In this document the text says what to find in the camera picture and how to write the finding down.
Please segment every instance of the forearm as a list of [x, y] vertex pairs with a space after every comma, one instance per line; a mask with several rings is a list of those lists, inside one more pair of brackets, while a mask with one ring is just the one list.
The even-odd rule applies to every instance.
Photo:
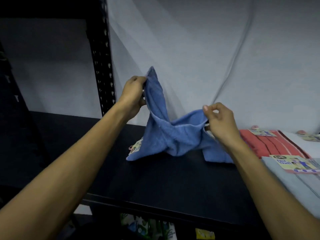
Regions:
[[13, 198], [0, 211], [0, 238], [47, 239], [56, 232], [92, 184], [126, 117], [125, 110], [114, 105]]
[[258, 212], [273, 239], [318, 239], [320, 223], [266, 168], [244, 141], [229, 147]]

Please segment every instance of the left hand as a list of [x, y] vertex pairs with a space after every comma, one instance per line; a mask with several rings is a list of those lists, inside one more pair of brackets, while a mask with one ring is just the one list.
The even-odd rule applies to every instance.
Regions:
[[142, 87], [146, 81], [144, 76], [133, 76], [124, 85], [122, 94], [118, 100], [119, 104], [127, 110], [127, 120], [136, 116], [146, 101], [142, 97]]

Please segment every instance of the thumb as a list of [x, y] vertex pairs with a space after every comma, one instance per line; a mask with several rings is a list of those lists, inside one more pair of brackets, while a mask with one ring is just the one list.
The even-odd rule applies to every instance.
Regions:
[[202, 110], [203, 110], [204, 115], [207, 117], [207, 119], [209, 121], [217, 118], [215, 113], [210, 109], [210, 107], [208, 105], [204, 105], [202, 107]]

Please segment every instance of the right hand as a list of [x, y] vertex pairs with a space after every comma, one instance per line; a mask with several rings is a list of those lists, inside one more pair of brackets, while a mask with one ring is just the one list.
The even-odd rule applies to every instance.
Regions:
[[210, 131], [225, 146], [232, 147], [242, 141], [232, 110], [222, 103], [204, 105], [203, 112], [208, 118]]

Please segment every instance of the gray towel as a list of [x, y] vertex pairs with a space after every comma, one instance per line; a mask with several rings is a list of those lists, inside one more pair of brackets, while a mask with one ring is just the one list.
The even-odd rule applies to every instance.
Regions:
[[[320, 219], [320, 174], [287, 173], [273, 158], [262, 157], [262, 162], [282, 182], [284, 187], [316, 218]], [[320, 165], [316, 158], [313, 164]]]

